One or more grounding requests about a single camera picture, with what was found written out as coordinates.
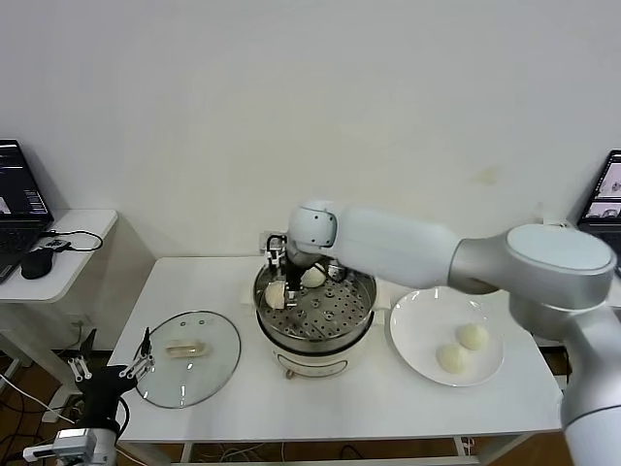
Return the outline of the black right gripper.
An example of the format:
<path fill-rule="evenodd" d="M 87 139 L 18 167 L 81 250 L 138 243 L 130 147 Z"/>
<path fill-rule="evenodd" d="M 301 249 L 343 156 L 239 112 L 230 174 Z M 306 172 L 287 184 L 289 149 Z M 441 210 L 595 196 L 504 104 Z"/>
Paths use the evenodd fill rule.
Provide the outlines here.
<path fill-rule="evenodd" d="M 295 306 L 299 291 L 299 273 L 316 263 L 316 255 L 301 251 L 295 244 L 285 246 L 285 305 Z"/>

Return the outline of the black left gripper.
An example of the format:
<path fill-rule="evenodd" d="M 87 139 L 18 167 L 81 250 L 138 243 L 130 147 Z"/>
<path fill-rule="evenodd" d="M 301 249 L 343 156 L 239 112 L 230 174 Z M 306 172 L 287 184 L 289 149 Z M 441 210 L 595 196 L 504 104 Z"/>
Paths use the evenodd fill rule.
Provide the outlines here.
<path fill-rule="evenodd" d="M 127 366 L 105 366 L 91 371 L 88 360 L 92 353 L 97 330 L 93 328 L 80 345 L 76 356 L 67 360 L 78 389 L 83 395 L 82 417 L 78 428 L 119 430 L 116 414 L 120 398 L 137 386 L 154 365 L 151 353 L 150 329 L 147 327 L 132 362 Z"/>

